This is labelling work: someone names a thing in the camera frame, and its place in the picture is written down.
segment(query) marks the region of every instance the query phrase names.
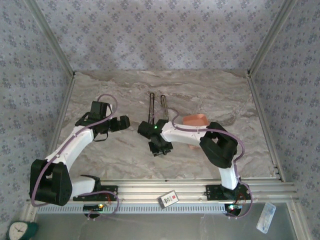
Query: peach-colored object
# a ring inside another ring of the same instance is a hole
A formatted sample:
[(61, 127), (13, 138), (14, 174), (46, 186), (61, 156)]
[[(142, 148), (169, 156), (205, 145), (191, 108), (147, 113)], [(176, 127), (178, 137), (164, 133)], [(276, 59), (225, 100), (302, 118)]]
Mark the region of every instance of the peach-colored object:
[[(209, 125), (208, 119), (204, 114), (194, 114), (194, 115), (184, 116), (182, 118), (182, 122), (184, 125), (188, 125), (188, 126), (208, 126)], [(189, 145), (189, 148), (197, 149), (199, 147), (194, 145)]]

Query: sticker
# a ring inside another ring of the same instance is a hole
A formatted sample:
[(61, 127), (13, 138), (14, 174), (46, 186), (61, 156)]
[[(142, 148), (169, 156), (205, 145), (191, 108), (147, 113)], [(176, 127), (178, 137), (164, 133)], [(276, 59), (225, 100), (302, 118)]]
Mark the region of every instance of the sticker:
[(158, 202), (162, 209), (171, 206), (172, 204), (175, 204), (179, 202), (178, 196), (174, 190), (166, 193), (165, 195), (162, 195), (158, 197)]
[(266, 234), (269, 230), (272, 218), (274, 217), (276, 212), (276, 206), (270, 202), (266, 202), (264, 208), (262, 210), (261, 216), (259, 218), (258, 224), (256, 225), (256, 229)]

